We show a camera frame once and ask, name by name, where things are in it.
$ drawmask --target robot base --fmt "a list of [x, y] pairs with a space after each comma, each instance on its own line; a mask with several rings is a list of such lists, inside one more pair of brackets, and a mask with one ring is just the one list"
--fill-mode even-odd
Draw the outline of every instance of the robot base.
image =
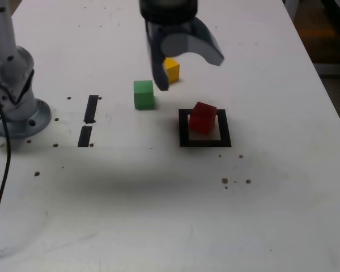
[[[43, 129], [50, 123], [52, 114], [50, 112], [49, 105], [40, 100], [35, 99], [38, 110], [33, 116], [28, 119], [21, 121], [7, 121], [7, 128], [11, 139], [23, 139], [33, 136]], [[5, 137], [4, 128], [0, 118], [0, 137]]]

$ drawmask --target black tape strip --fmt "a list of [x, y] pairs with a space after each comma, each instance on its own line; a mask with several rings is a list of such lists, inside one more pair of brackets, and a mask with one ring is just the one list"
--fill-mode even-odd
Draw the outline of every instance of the black tape strip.
[[78, 147], [90, 146], [90, 138], [92, 133], [92, 126], [82, 126], [80, 131]]
[[86, 114], [84, 115], [84, 122], [86, 124], [95, 123], [96, 108], [98, 102], [98, 95], [90, 95], [88, 98]]

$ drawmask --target screw hole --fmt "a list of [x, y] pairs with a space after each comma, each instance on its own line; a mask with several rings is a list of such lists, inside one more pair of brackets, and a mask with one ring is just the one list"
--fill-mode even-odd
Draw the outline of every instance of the screw hole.
[[35, 126], [36, 125], [34, 120], [29, 120], [28, 124], [29, 124], [29, 126]]

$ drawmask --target red cube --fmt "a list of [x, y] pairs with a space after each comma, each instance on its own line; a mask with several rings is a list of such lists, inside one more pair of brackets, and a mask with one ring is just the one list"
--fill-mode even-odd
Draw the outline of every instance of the red cube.
[[189, 128], [201, 134], [208, 134], [215, 126], [216, 107], [198, 102], [191, 115]]

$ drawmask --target white tabletop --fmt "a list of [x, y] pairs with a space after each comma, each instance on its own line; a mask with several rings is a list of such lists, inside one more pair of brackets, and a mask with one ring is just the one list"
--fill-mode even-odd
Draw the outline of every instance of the white tabletop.
[[[340, 271], [340, 119], [282, 1], [201, 0], [198, 17], [224, 64], [177, 58], [181, 82], [139, 112], [137, 0], [19, 6], [34, 93], [59, 121], [14, 142], [0, 271]], [[94, 147], [78, 148], [89, 95]], [[179, 147], [178, 109], [198, 101], [226, 110], [231, 148]]]

